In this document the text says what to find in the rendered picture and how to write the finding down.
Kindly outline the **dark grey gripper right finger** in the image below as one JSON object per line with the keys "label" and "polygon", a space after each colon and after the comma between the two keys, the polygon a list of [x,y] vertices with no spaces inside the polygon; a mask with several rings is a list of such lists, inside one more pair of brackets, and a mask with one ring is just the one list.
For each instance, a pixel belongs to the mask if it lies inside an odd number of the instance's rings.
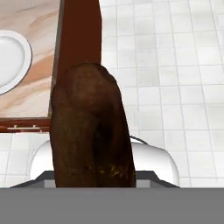
{"label": "dark grey gripper right finger", "polygon": [[136,171],[137,188],[178,188],[177,185],[171,184],[158,178],[154,171]]}

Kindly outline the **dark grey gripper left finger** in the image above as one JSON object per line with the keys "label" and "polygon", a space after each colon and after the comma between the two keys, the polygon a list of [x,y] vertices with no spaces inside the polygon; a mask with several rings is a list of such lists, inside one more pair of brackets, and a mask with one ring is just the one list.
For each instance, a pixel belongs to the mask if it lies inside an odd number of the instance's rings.
{"label": "dark grey gripper left finger", "polygon": [[28,187],[28,188],[55,188],[54,171],[44,171],[35,179],[24,183],[14,185],[13,188]]}

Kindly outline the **brown sweet potato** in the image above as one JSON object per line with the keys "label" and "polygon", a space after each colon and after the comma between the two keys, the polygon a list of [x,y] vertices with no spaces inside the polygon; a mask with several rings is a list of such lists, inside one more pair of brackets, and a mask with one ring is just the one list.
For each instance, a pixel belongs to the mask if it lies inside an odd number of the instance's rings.
{"label": "brown sweet potato", "polygon": [[116,79],[99,64],[68,69],[51,96],[57,187],[134,187],[130,133]]}

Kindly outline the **white rounded object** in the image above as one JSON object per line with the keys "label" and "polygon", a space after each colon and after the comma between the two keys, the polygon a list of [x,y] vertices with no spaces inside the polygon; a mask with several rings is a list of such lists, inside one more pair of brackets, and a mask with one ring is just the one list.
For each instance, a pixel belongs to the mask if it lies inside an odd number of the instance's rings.
{"label": "white rounded object", "polygon": [[[142,139],[130,137],[134,165],[137,172],[154,171],[157,177],[179,186],[179,171],[172,156],[164,149],[147,144]],[[44,142],[31,161],[30,178],[35,179],[44,171],[53,170],[53,156],[50,141]]]}

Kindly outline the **brown wooden drawer front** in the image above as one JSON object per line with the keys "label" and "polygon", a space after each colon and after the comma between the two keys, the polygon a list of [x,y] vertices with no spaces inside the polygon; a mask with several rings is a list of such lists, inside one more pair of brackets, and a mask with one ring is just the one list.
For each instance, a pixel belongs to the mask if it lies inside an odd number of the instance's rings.
{"label": "brown wooden drawer front", "polygon": [[[26,127],[26,126],[32,126],[36,125],[40,127],[40,130],[33,131],[33,130],[28,130],[28,131],[19,131],[19,130],[7,130],[8,127],[13,127],[14,125],[21,126],[21,127]],[[49,118],[28,118],[28,119],[2,119],[0,118],[0,133],[22,133],[22,132],[34,132],[34,133],[39,133],[39,132],[48,132],[50,128],[50,119]]]}

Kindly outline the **white round plate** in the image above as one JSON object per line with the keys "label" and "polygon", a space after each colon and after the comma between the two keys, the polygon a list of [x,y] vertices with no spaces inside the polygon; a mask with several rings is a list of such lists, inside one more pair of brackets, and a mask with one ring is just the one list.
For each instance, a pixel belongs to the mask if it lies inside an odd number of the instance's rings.
{"label": "white round plate", "polygon": [[17,86],[32,64],[32,47],[21,34],[0,30],[0,95]]}

